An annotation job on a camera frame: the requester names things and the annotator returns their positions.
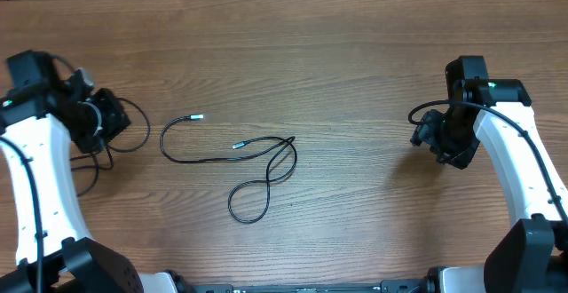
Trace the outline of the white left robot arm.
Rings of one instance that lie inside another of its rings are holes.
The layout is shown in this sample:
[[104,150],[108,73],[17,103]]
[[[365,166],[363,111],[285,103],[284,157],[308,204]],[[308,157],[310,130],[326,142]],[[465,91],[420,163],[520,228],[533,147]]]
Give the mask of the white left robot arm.
[[96,242],[84,221],[70,147],[95,156],[130,123],[124,99],[103,88],[28,84],[1,101],[1,148],[18,219],[17,267],[3,292],[180,292],[170,272],[139,273]]

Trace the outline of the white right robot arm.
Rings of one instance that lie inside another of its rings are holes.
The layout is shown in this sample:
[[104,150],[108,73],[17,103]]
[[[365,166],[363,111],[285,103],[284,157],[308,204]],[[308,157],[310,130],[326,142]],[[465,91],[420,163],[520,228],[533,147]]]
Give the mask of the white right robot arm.
[[441,267],[431,292],[565,292],[567,188],[534,120],[532,101],[518,80],[479,76],[447,82],[448,109],[422,104],[411,142],[429,145],[438,162],[469,165],[477,147],[490,156],[508,207],[511,228],[481,266]]

